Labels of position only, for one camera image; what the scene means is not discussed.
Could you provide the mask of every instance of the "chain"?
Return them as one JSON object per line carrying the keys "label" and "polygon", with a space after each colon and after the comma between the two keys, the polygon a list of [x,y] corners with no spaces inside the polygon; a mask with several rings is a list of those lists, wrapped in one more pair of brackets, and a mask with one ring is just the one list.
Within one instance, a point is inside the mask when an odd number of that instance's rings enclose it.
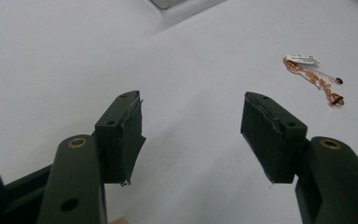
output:
{"label": "chain", "polygon": [[284,65],[286,65],[286,68],[289,72],[302,76],[308,82],[315,85],[316,88],[318,88],[318,90],[323,89],[330,105],[342,106],[345,104],[344,97],[342,97],[336,93],[332,93],[330,90],[331,85],[327,84],[320,77],[326,77],[330,80],[331,83],[338,84],[338,85],[341,85],[343,83],[341,78],[331,77],[331,76],[327,75],[326,73],[323,73],[323,72],[320,72],[320,71],[317,71],[317,70],[314,70],[311,68],[303,67],[303,66],[299,65],[298,63],[294,63],[294,62],[287,60],[286,58],[283,58],[283,63],[284,63]]}

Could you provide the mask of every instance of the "brass screw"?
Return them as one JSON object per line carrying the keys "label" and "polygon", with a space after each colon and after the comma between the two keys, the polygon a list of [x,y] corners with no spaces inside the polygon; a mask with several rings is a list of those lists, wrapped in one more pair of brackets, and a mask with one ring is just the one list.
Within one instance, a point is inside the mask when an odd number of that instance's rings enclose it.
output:
{"label": "brass screw", "polygon": [[322,139],[321,144],[324,147],[328,147],[330,149],[341,149],[341,144],[332,139]]}
{"label": "brass screw", "polygon": [[76,147],[83,147],[87,144],[86,138],[74,138],[68,143],[68,147],[76,148]]}

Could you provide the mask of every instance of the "small object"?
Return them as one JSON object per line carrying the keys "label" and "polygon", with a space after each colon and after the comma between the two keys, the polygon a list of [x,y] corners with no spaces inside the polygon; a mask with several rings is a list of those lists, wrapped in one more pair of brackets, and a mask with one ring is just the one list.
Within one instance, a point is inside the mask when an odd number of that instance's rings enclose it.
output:
{"label": "small object", "polygon": [[342,85],[344,83],[344,81],[342,81],[341,78],[336,77],[336,83],[339,84],[339,85]]}
{"label": "small object", "polygon": [[310,63],[310,64],[321,63],[318,60],[316,60],[316,58],[313,56],[302,55],[302,54],[286,54],[285,58],[294,63]]}
{"label": "small object", "polygon": [[332,105],[336,105],[336,104],[344,105],[345,104],[344,103],[344,97],[342,97],[342,96],[340,96],[338,94],[335,94],[335,93],[332,94],[332,97],[333,97],[333,99],[335,99],[333,101],[333,103],[331,103]]}
{"label": "small object", "polygon": [[330,82],[332,84],[342,85],[344,82],[342,81],[341,78],[332,77],[332,76],[327,75],[326,73],[323,73],[323,72],[320,72],[320,71],[317,71],[317,70],[314,70],[311,68],[303,67],[303,66],[299,65],[298,63],[291,61],[290,59],[293,59],[293,57],[288,57],[288,55],[286,55],[286,57],[283,58],[283,63],[284,63],[284,65],[286,65],[286,68],[289,72],[302,76],[308,82],[310,82],[314,86],[316,86],[316,88],[318,88],[318,90],[323,89],[326,94],[326,98],[329,101],[329,104],[331,106],[344,105],[344,101],[343,101],[344,97],[339,96],[336,93],[332,93],[330,90],[331,85],[327,84],[322,79],[322,77],[326,77],[330,80]]}
{"label": "small object", "polygon": [[68,143],[68,147],[76,148],[76,147],[83,147],[87,144],[86,138],[74,138]]}

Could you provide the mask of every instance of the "white surface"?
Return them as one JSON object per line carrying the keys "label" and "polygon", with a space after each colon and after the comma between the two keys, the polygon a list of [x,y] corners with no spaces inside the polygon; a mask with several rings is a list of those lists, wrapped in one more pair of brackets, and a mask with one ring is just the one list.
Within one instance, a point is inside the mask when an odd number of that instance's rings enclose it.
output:
{"label": "white surface", "polygon": [[[288,53],[341,77],[331,108],[290,74]],[[240,134],[243,95],[270,96],[358,155],[358,0],[0,1],[0,175],[53,162],[139,90],[147,137],[132,185],[108,186],[109,219],[131,224],[301,223],[293,185],[272,186]]]}

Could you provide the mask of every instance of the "mounting hole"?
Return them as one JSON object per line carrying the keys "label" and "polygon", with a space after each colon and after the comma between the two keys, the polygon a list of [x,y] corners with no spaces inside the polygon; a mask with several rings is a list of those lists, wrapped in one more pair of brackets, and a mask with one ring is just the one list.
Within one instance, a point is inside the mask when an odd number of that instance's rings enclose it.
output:
{"label": "mounting hole", "polygon": [[113,120],[109,120],[106,122],[106,125],[115,125],[116,123]]}
{"label": "mounting hole", "polygon": [[74,210],[75,208],[77,208],[78,205],[79,205],[78,199],[69,199],[69,200],[66,200],[61,205],[61,210],[63,212],[70,212],[70,211]]}
{"label": "mounting hole", "polygon": [[68,143],[68,147],[75,148],[75,147],[83,147],[86,145],[87,139],[86,138],[74,138]]}
{"label": "mounting hole", "polygon": [[330,149],[341,149],[341,144],[331,139],[322,139],[321,144]]}

